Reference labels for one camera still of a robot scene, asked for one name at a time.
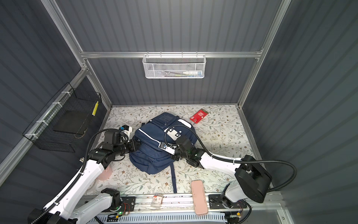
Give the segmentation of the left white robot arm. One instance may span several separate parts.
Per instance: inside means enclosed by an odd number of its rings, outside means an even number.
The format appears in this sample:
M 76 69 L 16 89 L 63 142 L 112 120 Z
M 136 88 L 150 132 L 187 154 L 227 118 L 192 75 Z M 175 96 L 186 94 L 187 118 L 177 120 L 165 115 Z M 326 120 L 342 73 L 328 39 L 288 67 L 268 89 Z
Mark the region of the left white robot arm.
M 116 160 L 117 155 L 126 155 L 138 149 L 140 142 L 131 139 L 132 132 L 132 127 L 125 125 L 95 133 L 88 142 L 80 170 L 42 209 L 34 209 L 29 214 L 28 223 L 85 224 L 106 210 L 121 214 L 129 211 L 120 192 L 111 188 L 105 188 L 78 209 L 76 205 L 90 184 Z

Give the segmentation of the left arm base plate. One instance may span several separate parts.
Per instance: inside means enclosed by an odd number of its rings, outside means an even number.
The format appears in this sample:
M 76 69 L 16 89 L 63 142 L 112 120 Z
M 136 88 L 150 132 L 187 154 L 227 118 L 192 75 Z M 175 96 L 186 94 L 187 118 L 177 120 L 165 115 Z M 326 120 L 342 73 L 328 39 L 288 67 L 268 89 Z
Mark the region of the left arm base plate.
M 133 212 L 136 204 L 136 197 L 121 197 L 121 203 L 116 207 L 116 210 L 111 208 L 104 210 L 104 212 Z

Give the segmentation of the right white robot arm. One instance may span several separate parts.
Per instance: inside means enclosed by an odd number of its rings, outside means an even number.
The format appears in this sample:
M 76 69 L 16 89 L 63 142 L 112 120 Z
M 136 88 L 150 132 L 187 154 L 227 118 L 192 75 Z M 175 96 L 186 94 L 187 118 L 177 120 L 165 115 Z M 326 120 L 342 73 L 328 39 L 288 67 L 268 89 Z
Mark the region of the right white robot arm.
M 221 194 L 224 207 L 231 208 L 234 203 L 247 198 L 257 203 L 264 202 L 272 177 L 253 157 L 246 155 L 242 160 L 243 164 L 234 163 L 225 157 L 215 159 L 204 149 L 196 148 L 185 136 L 179 137 L 175 143 L 178 148 L 174 155 L 185 159 L 189 165 L 220 171 L 236 179 L 227 184 Z

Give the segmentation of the red card packet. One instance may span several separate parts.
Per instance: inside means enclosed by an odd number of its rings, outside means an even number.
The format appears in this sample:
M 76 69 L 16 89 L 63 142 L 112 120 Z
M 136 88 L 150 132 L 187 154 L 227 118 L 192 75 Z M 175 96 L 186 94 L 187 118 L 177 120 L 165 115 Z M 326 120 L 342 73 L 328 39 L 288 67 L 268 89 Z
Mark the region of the red card packet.
M 200 109 L 198 112 L 196 112 L 191 118 L 190 120 L 195 123 L 198 124 L 200 121 L 202 121 L 206 116 L 208 115 L 208 112 L 204 109 Z

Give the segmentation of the navy blue student backpack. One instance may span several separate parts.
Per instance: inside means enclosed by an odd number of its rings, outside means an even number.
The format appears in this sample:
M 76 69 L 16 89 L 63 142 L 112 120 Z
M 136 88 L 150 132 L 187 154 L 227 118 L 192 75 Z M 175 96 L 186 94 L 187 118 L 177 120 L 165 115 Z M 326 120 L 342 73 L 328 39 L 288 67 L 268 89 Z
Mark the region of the navy blue student backpack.
M 133 139 L 139 142 L 140 146 L 130 153 L 130 161 L 136 168 L 149 175 L 170 167 L 173 192 L 177 193 L 173 163 L 179 157 L 174 155 L 178 148 L 175 143 L 179 137 L 186 136 L 195 144 L 198 139 L 194 133 L 195 129 L 191 123 L 164 112 L 135 131 Z

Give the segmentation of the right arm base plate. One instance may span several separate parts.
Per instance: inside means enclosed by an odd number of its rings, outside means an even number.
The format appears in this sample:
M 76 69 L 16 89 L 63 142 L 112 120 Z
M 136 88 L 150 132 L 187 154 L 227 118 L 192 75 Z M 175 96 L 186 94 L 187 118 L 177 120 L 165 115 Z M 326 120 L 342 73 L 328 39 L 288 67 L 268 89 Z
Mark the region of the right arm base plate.
M 212 210 L 218 209 L 246 209 L 247 205 L 242 201 L 239 200 L 238 202 L 231 202 L 225 197 L 222 197 L 221 194 L 210 194 L 208 195 L 209 199 L 209 207 Z

